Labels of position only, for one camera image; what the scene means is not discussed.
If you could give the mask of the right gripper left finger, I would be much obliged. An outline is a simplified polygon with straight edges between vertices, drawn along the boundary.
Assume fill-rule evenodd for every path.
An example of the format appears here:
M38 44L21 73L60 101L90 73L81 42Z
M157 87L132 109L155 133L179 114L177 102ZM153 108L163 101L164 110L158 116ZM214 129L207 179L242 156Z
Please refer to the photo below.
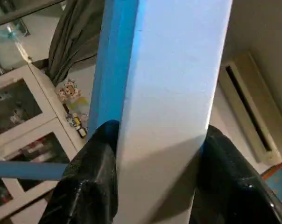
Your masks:
M41 224L111 224L118 211L116 150L120 123L109 120L66 167Z

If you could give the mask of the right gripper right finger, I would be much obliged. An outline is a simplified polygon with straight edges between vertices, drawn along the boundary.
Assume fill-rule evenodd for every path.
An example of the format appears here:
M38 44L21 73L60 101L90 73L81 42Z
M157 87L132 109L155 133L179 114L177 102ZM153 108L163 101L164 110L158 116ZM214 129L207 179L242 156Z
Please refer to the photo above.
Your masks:
M218 128L200 149L191 224L282 224L282 203Z

